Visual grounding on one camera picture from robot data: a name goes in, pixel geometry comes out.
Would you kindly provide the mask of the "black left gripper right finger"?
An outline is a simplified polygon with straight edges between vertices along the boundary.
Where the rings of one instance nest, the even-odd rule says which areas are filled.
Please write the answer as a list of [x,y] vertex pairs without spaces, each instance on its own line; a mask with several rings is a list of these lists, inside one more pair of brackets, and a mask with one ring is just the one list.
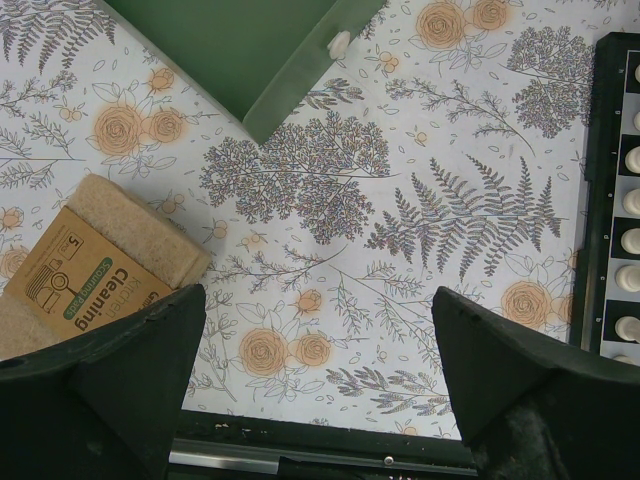
[[446,287],[432,318],[481,479],[636,479],[639,369],[507,320]]

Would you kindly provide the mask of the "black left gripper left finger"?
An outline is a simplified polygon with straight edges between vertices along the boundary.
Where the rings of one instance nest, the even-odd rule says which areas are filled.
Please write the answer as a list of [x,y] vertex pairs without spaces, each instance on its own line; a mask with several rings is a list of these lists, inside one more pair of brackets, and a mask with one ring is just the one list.
[[206,320],[200,284],[1,364],[4,479],[163,479]]

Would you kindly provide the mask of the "black white chess board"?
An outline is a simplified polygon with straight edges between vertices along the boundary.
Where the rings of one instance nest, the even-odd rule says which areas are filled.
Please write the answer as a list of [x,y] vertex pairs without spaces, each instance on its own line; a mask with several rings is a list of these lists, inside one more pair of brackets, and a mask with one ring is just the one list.
[[639,37],[609,33],[596,44],[590,124],[585,155],[587,182],[583,247],[578,252],[570,341],[584,350],[612,359],[625,355],[639,362],[639,343],[615,332],[623,316],[639,318],[639,292],[620,289],[617,271],[639,266],[639,255],[621,246],[622,234],[639,228],[639,216],[622,205],[624,196],[639,189],[639,174],[625,166],[629,150],[639,147],[633,119],[639,112]]

